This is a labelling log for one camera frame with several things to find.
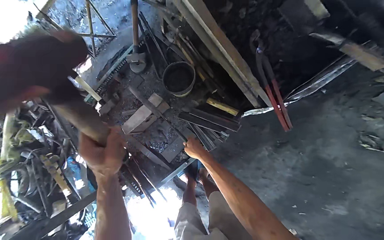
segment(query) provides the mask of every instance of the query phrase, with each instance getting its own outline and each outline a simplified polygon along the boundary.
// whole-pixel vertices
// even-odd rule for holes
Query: pliers
[[[293,126],[291,125],[290,117],[288,117],[287,109],[285,108],[284,101],[282,100],[280,88],[275,79],[274,71],[270,65],[269,59],[263,53],[264,44],[263,40],[259,38],[259,30],[255,30],[250,38],[250,47],[253,50],[253,42],[257,41],[259,46],[256,48],[256,64],[257,70],[259,71],[261,83],[264,84],[264,90],[269,97],[270,103],[274,107],[274,111],[281,122],[282,127],[285,131],[291,130]],[[267,77],[271,80],[271,86],[268,82]]]

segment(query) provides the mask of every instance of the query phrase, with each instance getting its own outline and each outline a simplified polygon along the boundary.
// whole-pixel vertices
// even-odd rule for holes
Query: forearm
[[[97,221],[95,240],[130,240],[131,231],[118,176],[97,180]]]
[[[260,198],[216,162],[210,153],[206,152],[199,160],[210,173],[232,212],[253,239],[296,239]]]

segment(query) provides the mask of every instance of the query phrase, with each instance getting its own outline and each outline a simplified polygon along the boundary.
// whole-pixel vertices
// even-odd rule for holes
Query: hand
[[[183,143],[183,145],[185,145],[185,152],[191,158],[202,159],[202,156],[208,153],[200,141],[194,137],[189,137],[188,142]]]
[[[84,133],[79,136],[79,155],[87,162],[96,177],[111,177],[120,170],[127,152],[125,149],[127,144],[122,134],[121,128],[111,128],[106,147],[99,146]]]

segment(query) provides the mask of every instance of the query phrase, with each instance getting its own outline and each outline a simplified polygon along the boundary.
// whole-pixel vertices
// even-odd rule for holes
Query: foot
[[[189,173],[185,173],[186,179],[187,179],[187,185],[190,186],[191,188],[195,188],[196,186],[196,181],[193,176],[191,176]]]
[[[202,180],[208,179],[209,172],[205,167],[201,167],[198,172],[198,180],[202,184]]]

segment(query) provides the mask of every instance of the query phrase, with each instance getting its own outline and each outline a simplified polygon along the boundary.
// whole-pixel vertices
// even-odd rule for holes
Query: ground
[[[384,148],[384,107],[371,100],[380,79],[355,65],[288,107],[292,131],[274,112],[248,116],[212,153],[302,239],[384,239],[384,152],[358,142],[370,132]]]

